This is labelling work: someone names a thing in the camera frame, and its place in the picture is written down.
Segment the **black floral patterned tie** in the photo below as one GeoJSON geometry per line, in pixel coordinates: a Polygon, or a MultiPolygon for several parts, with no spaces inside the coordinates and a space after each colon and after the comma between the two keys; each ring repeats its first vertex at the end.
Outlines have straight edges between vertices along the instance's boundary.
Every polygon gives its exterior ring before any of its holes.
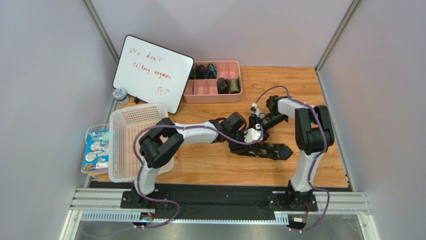
{"type": "Polygon", "coordinates": [[[228,144],[230,152],[239,156],[265,158],[271,160],[288,160],[293,151],[283,143],[256,143],[252,145],[228,144]]]}

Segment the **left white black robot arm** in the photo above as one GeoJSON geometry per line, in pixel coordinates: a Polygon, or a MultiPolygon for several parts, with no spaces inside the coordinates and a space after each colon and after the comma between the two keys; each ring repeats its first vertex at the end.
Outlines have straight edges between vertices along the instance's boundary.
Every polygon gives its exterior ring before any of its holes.
{"type": "Polygon", "coordinates": [[[199,124],[174,123],[169,117],[141,130],[133,139],[132,150],[140,168],[134,181],[138,195],[147,197],[155,190],[160,169],[167,165],[180,147],[198,143],[231,142],[251,146],[262,139],[262,128],[241,130],[245,124],[235,113],[225,119],[214,119],[199,124]]]}

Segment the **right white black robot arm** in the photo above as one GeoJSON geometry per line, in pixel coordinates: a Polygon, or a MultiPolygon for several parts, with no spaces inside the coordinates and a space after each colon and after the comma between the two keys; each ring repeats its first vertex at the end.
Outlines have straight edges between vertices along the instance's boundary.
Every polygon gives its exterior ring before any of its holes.
{"type": "Polygon", "coordinates": [[[314,199],[313,180],[318,165],[328,148],[334,144],[334,131],[329,110],[325,105],[312,106],[292,96],[271,96],[267,100],[269,113],[265,116],[254,102],[250,108],[250,123],[264,131],[289,118],[295,123],[295,142],[299,149],[295,173],[288,183],[284,203],[299,210],[314,199]]]}

